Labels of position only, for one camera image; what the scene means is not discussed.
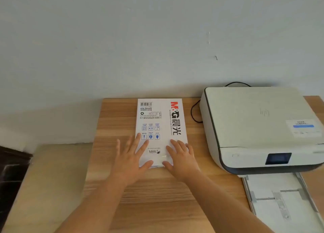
printer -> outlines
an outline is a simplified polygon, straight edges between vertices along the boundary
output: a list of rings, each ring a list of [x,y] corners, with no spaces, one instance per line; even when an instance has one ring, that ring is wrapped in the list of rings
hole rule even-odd
[[[208,87],[200,111],[209,152],[229,173],[302,172],[324,162],[324,127],[294,88]]]
[[[298,90],[208,87],[200,111],[213,160],[242,178],[262,222],[276,233],[324,233],[300,173],[323,164],[324,127]]]

printer output tray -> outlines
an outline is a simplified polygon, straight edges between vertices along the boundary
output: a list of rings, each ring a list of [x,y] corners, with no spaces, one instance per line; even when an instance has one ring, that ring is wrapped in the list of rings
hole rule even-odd
[[[251,211],[275,233],[324,233],[324,222],[302,175],[253,174],[242,177]]]

printer lid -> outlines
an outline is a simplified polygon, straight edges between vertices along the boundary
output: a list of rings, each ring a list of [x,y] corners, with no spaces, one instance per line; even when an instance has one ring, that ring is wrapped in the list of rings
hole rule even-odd
[[[292,147],[324,143],[324,127],[295,88],[206,88],[220,147]]]

right hand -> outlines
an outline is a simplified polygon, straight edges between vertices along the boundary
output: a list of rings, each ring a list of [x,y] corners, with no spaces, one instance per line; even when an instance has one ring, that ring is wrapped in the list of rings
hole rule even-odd
[[[170,142],[176,149],[174,151],[170,146],[166,147],[173,160],[173,165],[167,161],[162,162],[162,164],[175,178],[181,182],[186,182],[192,173],[200,172],[195,156],[193,155],[193,148],[191,145],[184,144],[182,141],[174,141],[171,139]]]

wood grain surface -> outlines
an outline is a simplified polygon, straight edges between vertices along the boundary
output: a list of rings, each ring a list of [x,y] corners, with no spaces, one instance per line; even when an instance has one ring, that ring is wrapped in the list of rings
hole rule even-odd
[[[183,98],[188,142],[204,174],[249,208],[242,181],[220,169],[211,158],[203,124],[196,123],[190,109],[199,98]],[[324,103],[318,96],[306,97],[324,122]],[[84,196],[109,175],[119,138],[124,144],[135,134],[137,99],[104,99],[89,161]],[[193,116],[201,120],[199,106]],[[324,212],[324,170],[304,173],[308,188],[320,212]],[[164,168],[148,170],[134,185],[126,188],[116,211],[111,232],[214,232],[189,189],[177,182]]]

